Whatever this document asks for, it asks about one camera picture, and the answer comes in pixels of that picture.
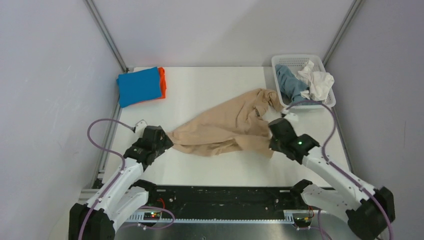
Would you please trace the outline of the beige t shirt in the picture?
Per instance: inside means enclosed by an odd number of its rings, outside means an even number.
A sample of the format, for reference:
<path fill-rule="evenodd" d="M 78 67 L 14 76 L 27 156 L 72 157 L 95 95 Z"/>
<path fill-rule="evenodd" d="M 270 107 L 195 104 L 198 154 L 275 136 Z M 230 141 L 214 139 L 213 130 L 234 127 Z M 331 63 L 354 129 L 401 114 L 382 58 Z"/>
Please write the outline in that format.
<path fill-rule="evenodd" d="M 174 149 L 202 157 L 253 151 L 267 158 L 270 130 L 264 115 L 283 106 L 274 90 L 258 88 L 212 107 L 168 132 Z"/>

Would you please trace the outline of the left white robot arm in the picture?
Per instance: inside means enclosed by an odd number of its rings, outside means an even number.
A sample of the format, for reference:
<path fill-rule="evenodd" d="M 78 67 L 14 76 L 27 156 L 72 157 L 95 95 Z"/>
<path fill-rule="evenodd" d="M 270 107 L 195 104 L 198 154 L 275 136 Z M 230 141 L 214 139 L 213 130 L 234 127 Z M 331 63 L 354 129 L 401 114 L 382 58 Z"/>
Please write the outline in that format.
<path fill-rule="evenodd" d="M 148 125 L 121 156 L 122 164 L 86 203 L 69 211 L 68 239 L 112 240 L 121 225 L 140 207 L 157 204 L 157 185 L 142 175 L 155 159 L 173 146 L 161 126 Z"/>

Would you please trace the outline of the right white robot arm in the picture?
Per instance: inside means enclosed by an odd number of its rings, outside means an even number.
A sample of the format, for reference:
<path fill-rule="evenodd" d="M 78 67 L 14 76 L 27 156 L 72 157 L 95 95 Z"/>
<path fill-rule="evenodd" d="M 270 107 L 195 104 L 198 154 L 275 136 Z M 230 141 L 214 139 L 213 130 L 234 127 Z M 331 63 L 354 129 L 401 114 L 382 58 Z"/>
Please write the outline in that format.
<path fill-rule="evenodd" d="M 396 218 L 395 202 L 388 188 L 376 188 L 341 169 L 310 135 L 297 135 L 286 118 L 273 120 L 268 127 L 272 134 L 271 150 L 310 169 L 334 189 L 325 190 L 308 180 L 301 180 L 290 195 L 295 208 L 317 207 L 346 222 L 361 240 L 376 240 L 385 230 L 389 231 L 390 238 L 393 237 L 390 224 Z"/>

